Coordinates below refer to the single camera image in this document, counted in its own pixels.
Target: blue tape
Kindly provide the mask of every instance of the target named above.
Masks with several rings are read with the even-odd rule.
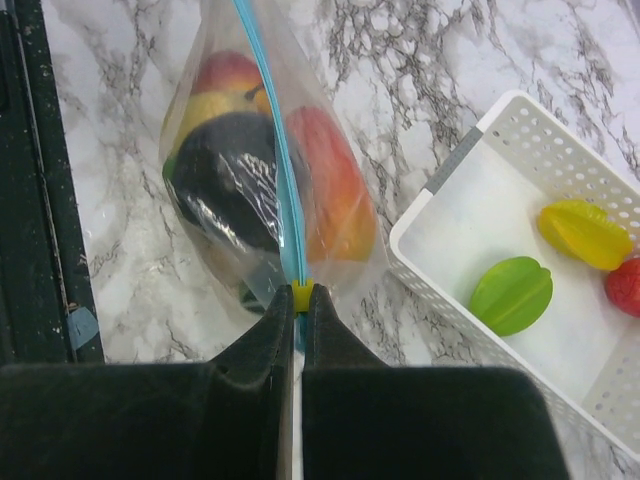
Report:
[[[98,332],[98,320],[86,307],[81,307],[67,317],[71,348],[78,350],[95,337]]]

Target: gray basket handle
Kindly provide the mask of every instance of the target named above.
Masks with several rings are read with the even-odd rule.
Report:
[[[469,154],[469,152],[475,147],[478,140],[482,138],[484,133],[478,128],[473,127],[464,136],[458,146],[451,152],[449,157],[440,165],[440,168],[436,170],[429,180],[427,180],[424,188],[429,190],[432,194],[436,194],[442,185],[447,181],[456,168],[462,163],[462,160]]]

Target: red and yellow fruit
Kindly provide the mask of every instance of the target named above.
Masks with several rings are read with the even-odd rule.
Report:
[[[192,95],[212,90],[234,92],[255,102],[258,111],[271,116],[271,106],[258,66],[241,53],[223,50],[211,55],[200,68]]]
[[[313,216],[307,221],[307,260],[365,262],[376,239],[376,213],[349,143],[331,117],[301,107],[286,124],[311,173]]]

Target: white plastic basket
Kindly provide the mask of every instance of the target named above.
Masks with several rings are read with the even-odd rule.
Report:
[[[637,241],[636,190],[531,97],[509,92],[393,227],[392,271],[467,336],[485,364],[528,372],[556,415],[640,460],[640,319],[609,303],[602,272],[538,233],[540,209],[563,198],[601,206]],[[551,270],[554,294],[536,323],[500,338],[465,305],[490,267],[518,255]]]

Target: toy fruit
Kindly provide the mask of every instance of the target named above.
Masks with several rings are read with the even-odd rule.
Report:
[[[530,257],[504,260],[484,274],[471,296],[469,311],[496,335],[518,333],[549,306],[551,272]]]
[[[624,262],[607,276],[607,297],[629,315],[640,317],[640,258]]]
[[[258,106],[237,92],[207,92],[191,95],[180,128],[173,141],[172,154],[182,146],[187,135],[207,120],[230,112],[258,112]]]
[[[543,208],[538,229],[559,252],[600,270],[615,270],[633,248],[624,228],[584,200],[563,200]]]
[[[286,124],[311,173],[315,219],[307,223],[308,261],[367,261],[376,239],[376,213],[349,143],[316,107],[295,110]]]
[[[191,94],[210,91],[235,92],[256,103],[258,110],[271,116],[271,106],[262,84],[260,69],[253,60],[233,50],[216,52],[205,60]]]
[[[304,165],[295,149],[296,178]],[[233,248],[278,253],[273,122],[257,112],[212,118],[189,133],[171,172],[171,186],[188,222]]]

